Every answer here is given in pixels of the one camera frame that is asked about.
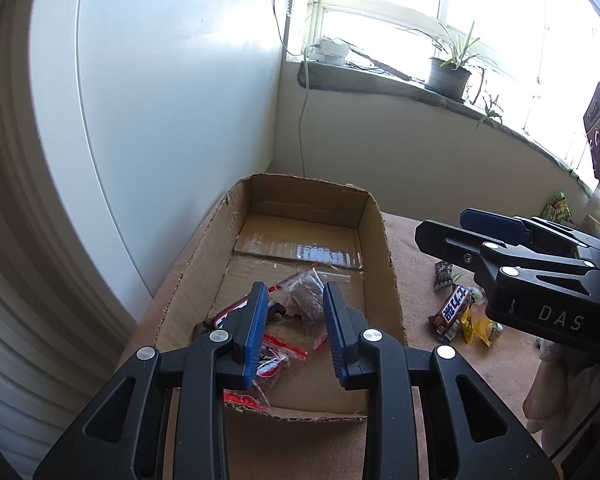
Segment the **white gloved right hand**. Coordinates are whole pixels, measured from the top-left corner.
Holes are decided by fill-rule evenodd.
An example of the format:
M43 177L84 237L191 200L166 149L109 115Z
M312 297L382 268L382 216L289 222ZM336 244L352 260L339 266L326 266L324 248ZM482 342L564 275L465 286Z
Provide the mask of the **white gloved right hand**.
M540 365L522 410L527 429L559 464L588 431L600 431L600 352L547 339L538 340L538 349Z

